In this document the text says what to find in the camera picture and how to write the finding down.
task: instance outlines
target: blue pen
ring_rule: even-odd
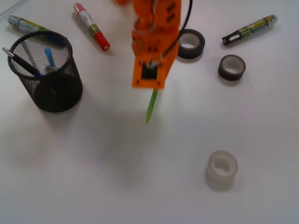
[[[54,63],[54,59],[53,59],[53,55],[52,55],[51,49],[50,48],[45,48],[45,53],[46,53],[46,56],[48,58],[50,66],[56,67],[55,63]]]

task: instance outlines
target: marker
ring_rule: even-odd
[[[251,23],[250,25],[235,31],[232,34],[223,37],[223,44],[228,45],[232,42],[246,38],[257,31],[271,27],[276,23],[277,20],[278,17],[276,15],[269,15],[265,18],[262,18],[261,20]]]
[[[145,120],[146,124],[150,121],[150,117],[153,113],[157,94],[158,94],[158,90],[153,90],[153,93],[151,95],[150,102],[149,102],[148,112],[146,113],[146,120]]]
[[[30,22],[26,19],[14,15],[9,16],[7,20],[13,26],[13,28],[15,28],[18,31],[24,32],[26,34],[36,32],[36,31],[51,31],[45,27],[42,27],[40,25],[37,25],[33,22]],[[66,45],[65,40],[56,35],[48,34],[44,36],[45,39],[47,39],[48,41],[55,42],[56,44],[63,45],[63,46]]]
[[[103,51],[109,49],[110,44],[100,31],[99,27],[95,24],[92,17],[86,11],[86,9],[80,4],[76,3],[74,5],[75,10],[78,12],[78,18],[83,24],[83,26],[87,29],[90,35],[98,42],[98,44],[102,47]]]
[[[49,29],[30,22],[26,19],[11,15],[8,17],[8,22],[17,30],[25,33],[32,33],[36,31],[50,31]]]

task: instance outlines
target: black mesh pen holder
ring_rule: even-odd
[[[58,33],[38,31],[21,37],[10,51],[40,70],[49,65],[45,48],[51,49],[58,70],[41,76],[30,74],[10,57],[8,64],[39,108],[48,112],[66,111],[80,100],[83,91],[70,42]]]

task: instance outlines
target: white table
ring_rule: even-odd
[[[298,0],[195,0],[187,27],[204,35],[204,54],[175,61],[147,126],[151,91],[131,88],[133,10],[82,2],[111,43],[103,53],[74,2],[28,0],[13,12],[69,39],[84,93],[67,112],[41,111],[0,53],[0,223],[298,223]],[[275,29],[221,44],[269,14]],[[1,47],[20,36],[0,23]],[[237,84],[217,74],[228,54],[247,65]],[[239,162],[227,192],[204,180],[216,150]]]

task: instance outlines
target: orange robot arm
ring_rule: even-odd
[[[175,41],[179,35],[181,0],[133,0],[132,3],[139,17],[132,31],[136,56],[132,86],[163,89],[178,55]]]

